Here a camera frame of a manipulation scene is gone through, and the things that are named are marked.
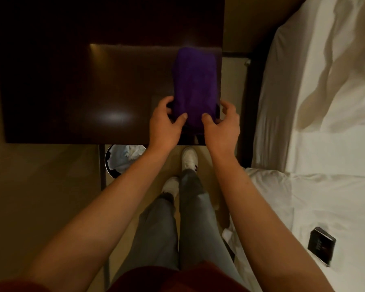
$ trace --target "white bed sheet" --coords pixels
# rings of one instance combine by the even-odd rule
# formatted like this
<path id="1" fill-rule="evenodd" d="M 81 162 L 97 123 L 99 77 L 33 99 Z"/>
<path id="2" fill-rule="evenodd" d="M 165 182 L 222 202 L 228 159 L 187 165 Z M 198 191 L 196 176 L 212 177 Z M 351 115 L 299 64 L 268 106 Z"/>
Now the white bed sheet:
<path id="1" fill-rule="evenodd" d="M 334 290 L 365 292 L 365 177 L 299 176 L 257 169 L 246 172 L 304 248 L 317 226 L 336 238 L 330 267 L 310 253 Z M 235 253 L 235 265 L 248 288 L 260 292 L 232 223 L 223 238 Z"/>
<path id="2" fill-rule="evenodd" d="M 300 106 L 308 106 L 327 75 L 336 2 L 307 0 L 277 30 L 263 78 L 252 167 L 365 176 L 365 125 L 338 133 L 298 128 Z"/>

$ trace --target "bed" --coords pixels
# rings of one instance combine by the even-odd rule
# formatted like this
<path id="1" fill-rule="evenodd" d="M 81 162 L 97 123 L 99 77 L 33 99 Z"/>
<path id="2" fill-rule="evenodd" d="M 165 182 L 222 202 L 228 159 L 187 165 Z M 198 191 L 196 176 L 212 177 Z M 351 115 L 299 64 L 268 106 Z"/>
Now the bed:
<path id="1" fill-rule="evenodd" d="M 338 44 L 345 44 L 343 40 L 365 44 L 349 33 L 351 29 L 346 29 L 348 32 L 335 29 L 341 18 L 353 17 L 343 16 L 346 12 L 340 12 L 339 6 L 351 1 L 356 2 L 307 0 L 277 30 L 263 77 L 252 167 L 296 174 L 365 176 L 365 122 L 334 131 L 327 125 L 310 124 L 314 117 L 319 117 L 324 101 L 330 102 L 331 94 L 326 91 L 329 84 L 338 84 L 335 80 L 342 79 L 338 68 L 347 67 L 348 73 L 353 71 L 346 66 L 346 62 L 351 65 L 352 58 L 348 53 L 341 56 L 343 50 Z M 365 5 L 363 7 L 353 15 L 365 16 Z M 362 22 L 365 23 L 364 20 L 354 21 L 356 27 Z M 365 114 L 365 106 L 359 107 L 361 111 L 363 108 Z"/>
<path id="2" fill-rule="evenodd" d="M 258 105 L 253 183 L 307 248 L 317 226 L 337 239 L 336 291 L 365 291 L 365 0 L 306 0 L 276 32 Z M 223 238 L 252 291 L 233 226 Z"/>

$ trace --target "white sneaker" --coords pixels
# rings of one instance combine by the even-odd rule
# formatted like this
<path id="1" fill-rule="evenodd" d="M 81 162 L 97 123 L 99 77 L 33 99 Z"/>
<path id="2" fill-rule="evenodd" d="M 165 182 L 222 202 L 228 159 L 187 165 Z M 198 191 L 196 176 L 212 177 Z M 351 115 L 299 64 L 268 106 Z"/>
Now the white sneaker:
<path id="1" fill-rule="evenodd" d="M 182 170 L 192 169 L 197 172 L 197 165 L 199 159 L 197 158 L 197 153 L 195 149 L 191 146 L 184 148 L 181 154 Z"/>
<path id="2" fill-rule="evenodd" d="M 177 176 L 170 177 L 163 185 L 161 193 L 171 193 L 176 198 L 179 194 L 179 184 L 180 181 Z"/>

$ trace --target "gray pants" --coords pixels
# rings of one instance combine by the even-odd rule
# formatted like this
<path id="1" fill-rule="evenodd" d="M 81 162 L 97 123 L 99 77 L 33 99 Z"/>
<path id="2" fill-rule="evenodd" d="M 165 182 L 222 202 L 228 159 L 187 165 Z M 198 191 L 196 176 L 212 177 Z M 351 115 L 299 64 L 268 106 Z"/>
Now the gray pants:
<path id="1" fill-rule="evenodd" d="M 182 172 L 179 190 L 180 248 L 173 196 L 163 193 L 139 216 L 131 250 L 112 282 L 136 267 L 156 265 L 185 270 L 206 260 L 244 285 L 219 235 L 209 195 L 193 170 Z"/>

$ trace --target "desk surface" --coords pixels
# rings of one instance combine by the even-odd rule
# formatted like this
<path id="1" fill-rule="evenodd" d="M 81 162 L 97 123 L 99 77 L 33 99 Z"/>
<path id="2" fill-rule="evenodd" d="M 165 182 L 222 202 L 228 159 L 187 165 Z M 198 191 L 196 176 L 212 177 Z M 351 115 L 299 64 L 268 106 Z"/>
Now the desk surface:
<path id="1" fill-rule="evenodd" d="M 146 144 L 181 46 L 218 57 L 224 0 L 0 0 L 7 142 Z"/>

